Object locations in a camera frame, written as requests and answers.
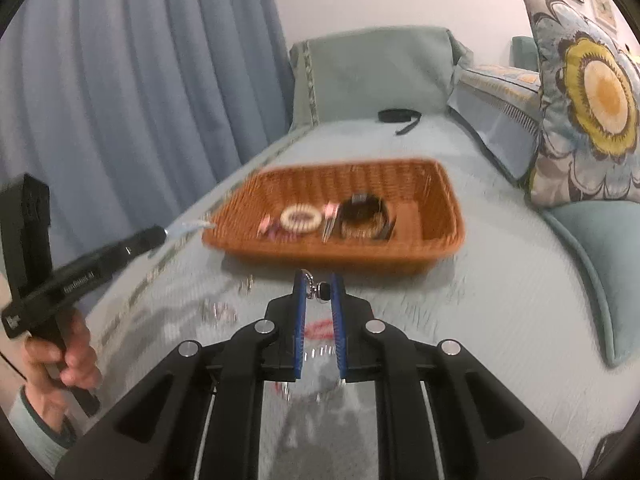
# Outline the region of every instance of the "wicker basket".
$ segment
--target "wicker basket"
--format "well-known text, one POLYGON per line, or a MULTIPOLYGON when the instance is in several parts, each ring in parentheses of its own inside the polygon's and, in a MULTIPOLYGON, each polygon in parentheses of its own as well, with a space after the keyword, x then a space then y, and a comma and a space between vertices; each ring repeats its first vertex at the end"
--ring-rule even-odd
POLYGON ((216 212, 205 244, 251 260, 408 274, 455 253, 465 238, 460 207, 444 168, 435 160, 375 160, 292 166, 249 178, 216 212), (258 238, 260 220, 279 218, 293 203, 319 209, 354 193, 385 199, 396 216, 391 240, 344 240, 336 232, 322 243, 322 228, 295 241, 258 238))

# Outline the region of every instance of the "black strap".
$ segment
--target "black strap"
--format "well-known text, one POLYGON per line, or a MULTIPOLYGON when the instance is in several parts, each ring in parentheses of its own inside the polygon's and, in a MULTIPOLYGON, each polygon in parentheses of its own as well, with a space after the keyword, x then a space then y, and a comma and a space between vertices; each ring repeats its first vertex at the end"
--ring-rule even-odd
POLYGON ((421 118, 422 114, 420 112, 407 110, 405 108, 388 108, 387 110, 378 112, 378 119, 381 123, 407 123, 415 119, 413 123, 408 124, 401 130, 398 130, 396 132, 397 136, 408 134, 418 125, 421 118))

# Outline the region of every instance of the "white logo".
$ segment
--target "white logo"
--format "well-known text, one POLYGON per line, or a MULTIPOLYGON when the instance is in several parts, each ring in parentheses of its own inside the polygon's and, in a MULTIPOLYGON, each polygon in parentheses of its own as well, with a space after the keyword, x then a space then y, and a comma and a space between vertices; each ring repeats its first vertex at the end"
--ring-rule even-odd
POLYGON ((15 330, 18 328, 18 323, 20 323, 20 316, 7 316, 6 323, 11 330, 15 330))

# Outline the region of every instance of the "green cushion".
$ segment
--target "green cushion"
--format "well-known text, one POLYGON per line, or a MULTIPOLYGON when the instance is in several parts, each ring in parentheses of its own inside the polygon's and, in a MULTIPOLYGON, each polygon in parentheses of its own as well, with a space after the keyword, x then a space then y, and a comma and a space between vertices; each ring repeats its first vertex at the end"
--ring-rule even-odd
POLYGON ((297 43, 293 128, 367 119, 386 108, 441 114, 454 67, 472 55, 442 27, 359 30, 297 43))
POLYGON ((536 41, 529 36, 515 36, 511 40, 511 56, 516 68, 538 72, 538 48, 536 41))
POLYGON ((621 364, 640 347, 640 204, 576 202, 541 213, 584 265, 605 361, 621 364))

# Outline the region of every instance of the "black cable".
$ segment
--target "black cable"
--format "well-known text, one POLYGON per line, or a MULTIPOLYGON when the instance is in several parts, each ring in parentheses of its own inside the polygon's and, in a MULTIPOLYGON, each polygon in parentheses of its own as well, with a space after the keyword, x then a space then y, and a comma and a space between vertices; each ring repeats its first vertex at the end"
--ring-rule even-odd
POLYGON ((0 352, 0 357, 2 357, 2 359, 4 359, 4 361, 11 367, 14 369, 14 372, 17 373, 18 375, 20 375, 20 377, 22 377, 25 381, 27 380, 27 378, 22 374, 22 372, 20 370, 18 370, 18 368, 15 367, 15 365, 9 361, 8 357, 6 355, 4 355, 2 352, 0 352))

